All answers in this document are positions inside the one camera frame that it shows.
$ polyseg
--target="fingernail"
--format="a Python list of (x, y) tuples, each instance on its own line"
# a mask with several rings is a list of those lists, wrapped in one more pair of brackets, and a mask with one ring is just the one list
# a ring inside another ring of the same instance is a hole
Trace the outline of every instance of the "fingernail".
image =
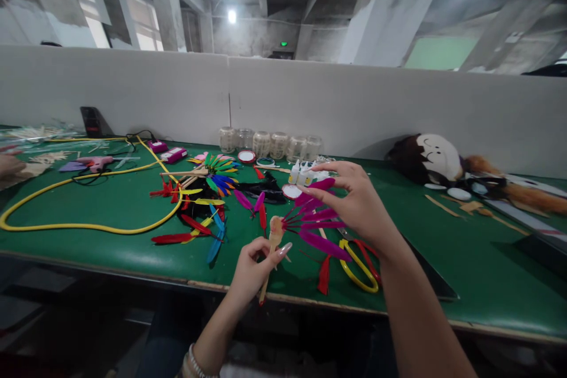
[(288, 251), (291, 250), (292, 245), (293, 244), (291, 242), (288, 242), (286, 245), (283, 246), (283, 248), (281, 248), (278, 251), (278, 255), (280, 257), (285, 257), (285, 255), (288, 253)]

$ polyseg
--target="ceiling light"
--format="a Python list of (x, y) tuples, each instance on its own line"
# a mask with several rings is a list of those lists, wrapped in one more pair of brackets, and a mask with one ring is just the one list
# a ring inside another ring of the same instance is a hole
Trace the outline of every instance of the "ceiling light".
[(229, 22), (231, 24), (235, 24), (236, 23), (236, 11), (231, 9), (229, 10)]

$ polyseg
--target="green wall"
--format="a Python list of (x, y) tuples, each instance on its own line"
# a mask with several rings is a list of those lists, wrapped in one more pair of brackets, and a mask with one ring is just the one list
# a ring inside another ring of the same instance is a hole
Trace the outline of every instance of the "green wall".
[(462, 65), (477, 41), (463, 37), (420, 38), (405, 68), (453, 70)]

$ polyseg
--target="scissors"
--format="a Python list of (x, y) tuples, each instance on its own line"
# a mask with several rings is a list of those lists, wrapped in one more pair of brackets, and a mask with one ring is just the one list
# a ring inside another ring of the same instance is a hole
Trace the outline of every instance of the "scissors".
[[(341, 242), (339, 243), (339, 247), (341, 247), (341, 249), (345, 249), (348, 254), (350, 254), (350, 256), (353, 258), (354, 262), (356, 264), (358, 264), (358, 266), (362, 269), (362, 271), (364, 272), (364, 274), (366, 276), (368, 276), (368, 278), (370, 279), (370, 283), (372, 284), (372, 286), (368, 286), (363, 284), (356, 276), (354, 276), (354, 274), (350, 271), (350, 269), (347, 266), (347, 262), (344, 260), (340, 260), (341, 261), (341, 266), (343, 267), (345, 273), (348, 275), (348, 277), (355, 283), (357, 284), (362, 290), (366, 291), (366, 292), (371, 292), (371, 293), (376, 293), (378, 292), (379, 289), (379, 284), (382, 284), (382, 280), (380, 279), (380, 275), (378, 274), (378, 272), (376, 271), (376, 268), (374, 268), (374, 265), (372, 264), (372, 261), (370, 260), (370, 256), (368, 255), (368, 253), (366, 252), (366, 250), (370, 251), (372, 254), (374, 254), (374, 257), (378, 258), (378, 255), (376, 254), (376, 252), (370, 248), (368, 245), (366, 245), (363, 241), (361, 241), (360, 239), (355, 239), (353, 238), (347, 231), (345, 228), (340, 228), (337, 229), (341, 235), (343, 235), (343, 239), (341, 239)], [(356, 244), (356, 246), (359, 247), (360, 251), (362, 251), (362, 255), (364, 256), (364, 260), (366, 261), (366, 263), (368, 264), (368, 267), (366, 267), (366, 265), (358, 258), (358, 256), (354, 253), (354, 251), (352, 250), (352, 248), (348, 245), (349, 242), (354, 242)]]

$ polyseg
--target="white divider panel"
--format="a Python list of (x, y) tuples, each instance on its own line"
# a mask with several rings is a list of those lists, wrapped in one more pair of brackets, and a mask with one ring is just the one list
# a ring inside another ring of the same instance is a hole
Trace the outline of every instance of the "white divider panel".
[(0, 93), (5, 125), (83, 129), (79, 108), (95, 106), (116, 134), (217, 144), (229, 124), (223, 55), (0, 45)]
[(567, 79), (229, 58), (232, 126), (316, 134), (382, 159), (416, 133), (503, 171), (567, 178)]

